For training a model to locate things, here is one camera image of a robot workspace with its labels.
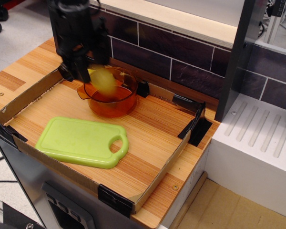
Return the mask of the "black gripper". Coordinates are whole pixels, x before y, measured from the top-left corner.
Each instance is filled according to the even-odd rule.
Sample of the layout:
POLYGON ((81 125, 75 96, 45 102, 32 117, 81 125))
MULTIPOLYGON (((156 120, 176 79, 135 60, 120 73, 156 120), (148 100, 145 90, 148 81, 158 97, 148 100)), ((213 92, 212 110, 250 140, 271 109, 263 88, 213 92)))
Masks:
POLYGON ((56 52, 62 57, 61 75, 72 82, 90 82, 86 56, 91 53, 97 64, 110 60, 110 38, 104 17, 99 14, 101 4, 91 11, 88 0, 47 1, 56 52))

